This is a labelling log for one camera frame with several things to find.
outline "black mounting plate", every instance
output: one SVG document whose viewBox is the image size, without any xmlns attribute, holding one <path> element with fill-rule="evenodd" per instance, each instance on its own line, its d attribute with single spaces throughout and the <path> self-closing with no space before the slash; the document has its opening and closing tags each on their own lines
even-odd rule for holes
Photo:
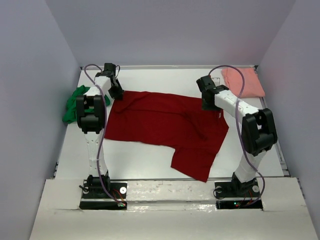
<svg viewBox="0 0 320 240">
<path fill-rule="evenodd" d="M 121 201 L 121 197 L 117 193 L 120 192 L 120 188 L 125 187 L 127 189 L 128 184 L 126 182 L 112 181 L 110 183 L 110 194 L 113 196 L 115 194 L 116 198 Z M 122 198 L 126 200 L 127 192 L 121 194 Z M 80 209 L 82 210 L 126 210 L 127 202 L 125 201 L 125 206 L 118 206 L 117 202 L 111 199 L 106 193 L 97 192 L 84 192 L 82 191 Z"/>
<path fill-rule="evenodd" d="M 253 182 L 253 185 L 251 186 L 251 188 L 247 191 L 247 192 L 235 192 L 232 191 L 232 183 L 231 181 L 216 181 L 214 183 L 215 188 L 214 188 L 214 196 L 217 199 L 224 199 L 224 198 L 244 198 L 246 196 L 246 198 L 250 198 L 251 195 L 253 198 L 257 198 L 260 195 L 260 191 L 255 192 L 253 190 L 253 188 L 255 189 L 259 189 L 258 186 L 258 182 L 257 180 L 255 180 Z"/>
</svg>

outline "white table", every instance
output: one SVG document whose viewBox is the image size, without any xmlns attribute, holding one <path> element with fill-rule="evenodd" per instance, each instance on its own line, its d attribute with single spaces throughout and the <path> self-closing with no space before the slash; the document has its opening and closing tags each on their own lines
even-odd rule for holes
<svg viewBox="0 0 320 240">
<path fill-rule="evenodd" d="M 189 180 L 129 181 L 127 210 L 81 210 L 82 179 L 47 180 L 30 240 L 317 240 L 297 180 L 265 180 L 264 211 L 217 210 L 214 181 Z"/>
<path fill-rule="evenodd" d="M 208 74 L 210 69 L 128 69 L 121 70 L 118 76 L 124 90 L 170 93 L 200 98 L 196 80 Z M 94 77 L 96 70 L 89 70 Z M 211 76 L 223 77 L 220 70 Z M 78 86 L 93 84 L 81 72 Z M 259 98 L 245 98 L 247 103 L 262 108 Z M 111 106 L 107 107 L 109 115 Z M 240 146 L 235 119 L 224 113 L 229 125 L 228 133 L 216 155 L 210 170 L 210 178 L 230 178 L 239 165 L 242 149 Z M 171 168 L 174 149 L 166 146 L 124 142 L 105 139 L 104 159 L 114 180 L 136 179 L 189 179 L 190 177 Z M 56 179 L 86 179 L 89 161 L 85 138 L 76 123 L 67 127 L 64 143 L 58 160 Z M 260 164 L 260 172 L 266 177 L 283 177 L 276 148 L 268 151 Z"/>
</svg>

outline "white wall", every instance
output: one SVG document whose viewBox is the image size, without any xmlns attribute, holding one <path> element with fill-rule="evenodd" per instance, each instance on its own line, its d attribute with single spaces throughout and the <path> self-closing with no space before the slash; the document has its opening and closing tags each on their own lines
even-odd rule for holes
<svg viewBox="0 0 320 240">
<path fill-rule="evenodd" d="M 46 0 L 81 66 L 259 64 L 295 0 Z"/>
<path fill-rule="evenodd" d="M 0 239 L 27 240 L 79 66 L 44 0 L 1 0 L 0 32 Z"/>
<path fill-rule="evenodd" d="M 320 236 L 320 1 L 297 0 L 258 74 L 290 173 Z"/>
</svg>

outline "pink cloth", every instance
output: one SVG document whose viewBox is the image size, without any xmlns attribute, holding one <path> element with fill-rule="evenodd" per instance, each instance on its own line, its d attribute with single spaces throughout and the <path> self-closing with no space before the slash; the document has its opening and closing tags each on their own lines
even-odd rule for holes
<svg viewBox="0 0 320 240">
<path fill-rule="evenodd" d="M 265 91 L 263 90 L 257 74 L 252 67 L 239 68 L 242 72 L 245 80 L 244 90 L 241 98 L 252 98 L 252 97 L 264 97 Z M 225 85 L 230 89 L 230 91 L 239 96 L 242 87 L 241 75 L 232 68 L 224 68 L 221 71 L 224 78 Z"/>
</svg>

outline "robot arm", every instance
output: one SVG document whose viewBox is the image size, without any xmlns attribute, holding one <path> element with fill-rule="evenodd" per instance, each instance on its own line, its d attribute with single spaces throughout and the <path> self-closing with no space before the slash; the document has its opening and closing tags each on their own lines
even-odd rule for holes
<svg viewBox="0 0 320 240">
<path fill-rule="evenodd" d="M 266 152 L 278 140 L 273 114 L 268 108 L 258 109 L 242 100 L 239 100 L 237 107 L 238 98 L 226 86 L 216 86 L 209 75 L 201 77 L 196 83 L 201 92 L 202 109 L 222 109 L 233 117 L 236 117 L 238 111 L 238 122 L 242 124 L 241 140 L 251 165 L 244 153 L 225 191 L 233 192 L 236 197 L 243 196 L 255 184 L 255 169 L 258 169 Z"/>
<path fill-rule="evenodd" d="M 104 70 L 96 74 L 95 86 L 90 87 L 84 95 L 76 98 L 76 116 L 77 124 L 82 129 L 86 140 L 89 155 L 89 177 L 87 178 L 84 191 L 103 192 L 97 166 L 103 179 L 104 186 L 110 190 L 110 178 L 108 168 L 105 163 L 104 150 L 101 141 L 104 135 L 106 123 L 106 106 L 104 94 L 107 90 L 107 81 L 110 80 L 111 88 L 108 90 L 113 99 L 122 100 L 124 90 L 118 79 L 115 77 L 116 66 L 112 63 L 105 63 Z M 93 112 L 86 112 L 87 109 L 93 109 Z"/>
</svg>

